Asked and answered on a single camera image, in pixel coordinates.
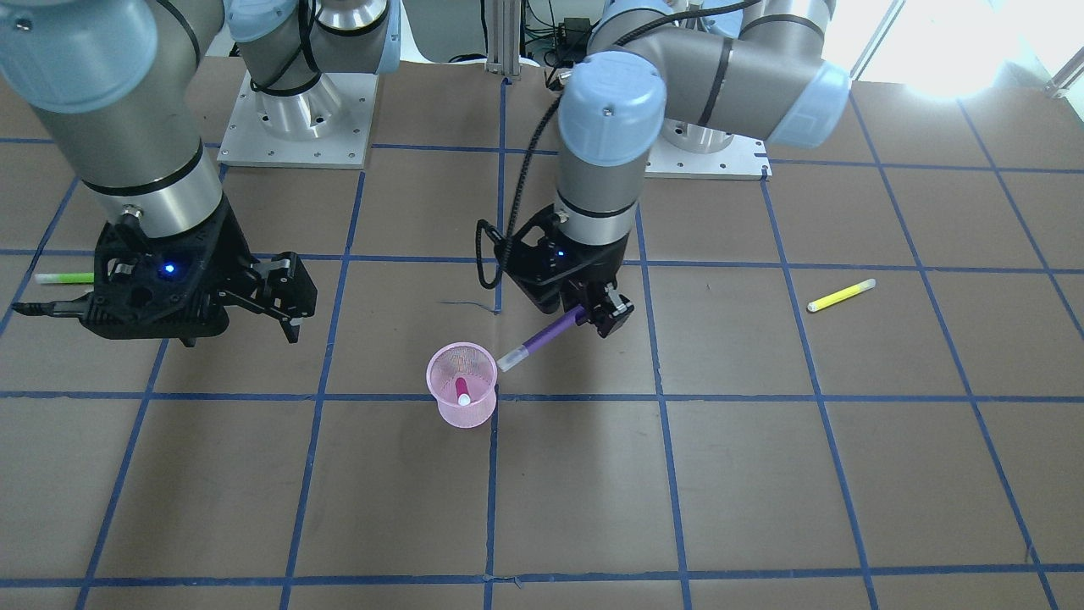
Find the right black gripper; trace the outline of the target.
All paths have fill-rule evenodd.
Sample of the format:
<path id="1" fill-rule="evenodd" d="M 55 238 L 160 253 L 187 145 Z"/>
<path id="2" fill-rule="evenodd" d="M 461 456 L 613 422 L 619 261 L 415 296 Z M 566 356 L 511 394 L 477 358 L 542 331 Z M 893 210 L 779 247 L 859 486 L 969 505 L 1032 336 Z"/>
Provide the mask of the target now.
<path id="1" fill-rule="evenodd" d="M 104 225 L 94 247 L 94 289 L 79 323 L 111 340 L 177 337 L 189 342 L 229 325 L 225 306 L 279 321 L 288 343 L 301 339 L 318 288 L 301 255 L 256 260 L 227 197 L 188 232 L 129 247 Z"/>

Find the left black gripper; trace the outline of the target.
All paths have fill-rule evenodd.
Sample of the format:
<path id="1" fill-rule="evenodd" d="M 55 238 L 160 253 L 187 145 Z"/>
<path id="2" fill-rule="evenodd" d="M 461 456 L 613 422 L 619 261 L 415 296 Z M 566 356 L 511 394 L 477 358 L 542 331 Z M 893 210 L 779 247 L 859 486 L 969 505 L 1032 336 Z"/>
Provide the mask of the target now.
<path id="1" fill-rule="evenodd" d="M 538 211 L 511 238 L 499 236 L 498 255 L 509 248 L 504 274 L 542 313 L 584 304 L 586 317 L 578 325 L 593 325 L 605 339 L 635 312 L 635 304 L 618 293 L 627 244 L 624 236 L 607 246 L 588 246 L 562 233 L 557 213 Z"/>

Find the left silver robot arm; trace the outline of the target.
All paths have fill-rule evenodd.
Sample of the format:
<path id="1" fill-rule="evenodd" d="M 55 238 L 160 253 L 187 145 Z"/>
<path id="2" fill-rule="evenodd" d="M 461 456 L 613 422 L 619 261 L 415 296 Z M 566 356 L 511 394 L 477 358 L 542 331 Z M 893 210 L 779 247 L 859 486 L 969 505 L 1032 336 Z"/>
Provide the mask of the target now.
<path id="1" fill-rule="evenodd" d="M 730 1 L 675 12 L 615 1 L 589 35 L 562 96 L 539 120 L 520 166 L 525 189 L 539 137 L 558 132 L 552 200 L 519 224 L 479 223 L 511 280 L 541 313 L 575 312 L 607 337 L 634 312 L 618 290 L 655 140 L 667 120 L 813 150 L 833 134 L 850 74 L 823 57 L 833 1 Z"/>

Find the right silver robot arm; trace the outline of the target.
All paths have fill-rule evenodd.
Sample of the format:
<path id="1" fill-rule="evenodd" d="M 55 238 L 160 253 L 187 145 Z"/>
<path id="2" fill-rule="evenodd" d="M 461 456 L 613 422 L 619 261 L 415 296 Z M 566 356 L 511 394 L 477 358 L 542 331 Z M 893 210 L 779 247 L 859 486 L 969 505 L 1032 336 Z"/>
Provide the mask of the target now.
<path id="1" fill-rule="evenodd" d="M 219 167 L 360 169 L 402 16 L 399 1 L 4 1 L 3 77 L 106 215 L 92 289 L 13 312 L 190 347 L 244 308 L 297 342 L 317 286 L 301 255 L 251 254 Z M 212 153 L 185 93 L 221 30 L 247 80 Z"/>

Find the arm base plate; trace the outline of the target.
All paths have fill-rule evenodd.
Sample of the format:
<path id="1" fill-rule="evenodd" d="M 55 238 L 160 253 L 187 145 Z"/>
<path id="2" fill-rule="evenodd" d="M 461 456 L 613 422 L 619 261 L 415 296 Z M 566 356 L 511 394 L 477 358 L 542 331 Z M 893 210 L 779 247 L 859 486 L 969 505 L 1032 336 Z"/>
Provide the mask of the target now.
<path id="1" fill-rule="evenodd" d="M 666 119 L 647 176 L 670 179 L 759 180 L 772 174 L 762 141 Z"/>
<path id="2" fill-rule="evenodd" d="M 270 169 L 364 169 L 379 77 L 324 74 L 294 98 L 241 82 L 218 161 Z"/>

